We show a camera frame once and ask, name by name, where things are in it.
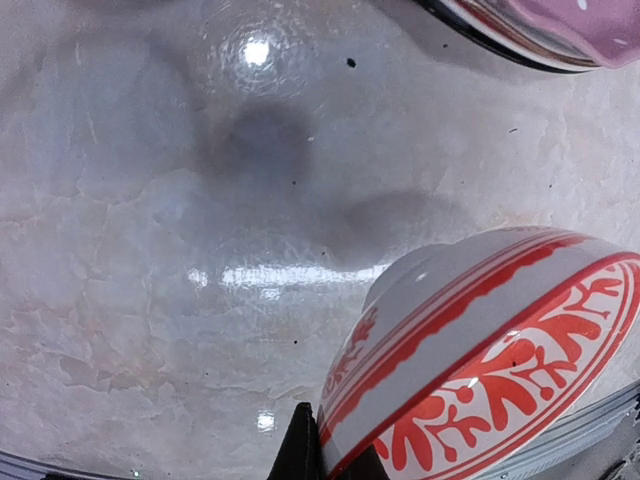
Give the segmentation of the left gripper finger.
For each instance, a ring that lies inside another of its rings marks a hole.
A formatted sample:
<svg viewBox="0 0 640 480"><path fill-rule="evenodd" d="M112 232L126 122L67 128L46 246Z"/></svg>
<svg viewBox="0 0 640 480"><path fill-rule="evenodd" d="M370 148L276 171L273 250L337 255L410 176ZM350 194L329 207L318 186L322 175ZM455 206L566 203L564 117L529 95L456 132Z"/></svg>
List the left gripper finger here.
<svg viewBox="0 0 640 480"><path fill-rule="evenodd" d="M300 402L292 414L287 431L269 473L269 480L324 479L318 427L312 405Z"/></svg>

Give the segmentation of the red white small bowl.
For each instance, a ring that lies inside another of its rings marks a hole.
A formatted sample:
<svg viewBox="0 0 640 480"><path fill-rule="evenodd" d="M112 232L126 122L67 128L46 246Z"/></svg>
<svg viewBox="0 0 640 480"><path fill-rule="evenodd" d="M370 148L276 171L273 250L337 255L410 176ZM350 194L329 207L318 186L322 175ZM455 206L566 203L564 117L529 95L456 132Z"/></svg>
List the red white small bowl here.
<svg viewBox="0 0 640 480"><path fill-rule="evenodd" d="M327 476L368 448L393 479L485 472L578 401L638 316L638 254L587 234L511 227L410 252L327 374Z"/></svg>

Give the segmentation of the black striped rim plate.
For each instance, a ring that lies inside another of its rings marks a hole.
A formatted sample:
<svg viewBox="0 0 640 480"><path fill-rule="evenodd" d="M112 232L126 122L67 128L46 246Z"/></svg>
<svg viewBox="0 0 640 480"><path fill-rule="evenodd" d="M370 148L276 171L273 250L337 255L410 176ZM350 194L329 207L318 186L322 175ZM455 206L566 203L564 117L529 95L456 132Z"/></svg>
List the black striped rim plate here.
<svg viewBox="0 0 640 480"><path fill-rule="evenodd" d="M523 57L519 57L517 54L509 53L508 50L504 47L500 47L497 43L489 40L483 34L475 31L472 27L465 24L464 22L457 20L451 12L442 4L443 1L451 1L451 0L440 0L440 1L420 1L418 4L436 17L438 20L455 30L456 32L463 35L465 38L471 40L477 45L491 51L492 53L505 58L511 62L516 64L543 71L548 73L559 73L559 74L574 74L574 73L561 73L558 71L551 71L550 69L540 69L535 68L534 64L531 61L525 60Z"/></svg>

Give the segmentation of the red polka dot plate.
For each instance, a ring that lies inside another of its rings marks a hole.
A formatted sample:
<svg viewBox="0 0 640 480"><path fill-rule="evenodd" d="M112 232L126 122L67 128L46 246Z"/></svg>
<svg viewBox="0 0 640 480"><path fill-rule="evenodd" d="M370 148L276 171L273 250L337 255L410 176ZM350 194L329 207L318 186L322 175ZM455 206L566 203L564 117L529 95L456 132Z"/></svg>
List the red polka dot plate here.
<svg viewBox="0 0 640 480"><path fill-rule="evenodd" d="M598 66L615 69L639 60L637 1L460 1L510 16L571 45Z"/></svg>

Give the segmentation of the light blue flower plate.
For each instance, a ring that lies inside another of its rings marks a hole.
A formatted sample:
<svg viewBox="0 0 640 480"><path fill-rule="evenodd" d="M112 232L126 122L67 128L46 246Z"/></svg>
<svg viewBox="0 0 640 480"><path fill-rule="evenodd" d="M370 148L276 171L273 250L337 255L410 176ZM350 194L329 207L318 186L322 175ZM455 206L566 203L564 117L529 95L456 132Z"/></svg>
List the light blue flower plate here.
<svg viewBox="0 0 640 480"><path fill-rule="evenodd" d="M535 68L582 73L601 66L559 36L528 24L508 1L443 1L451 14Z"/></svg>

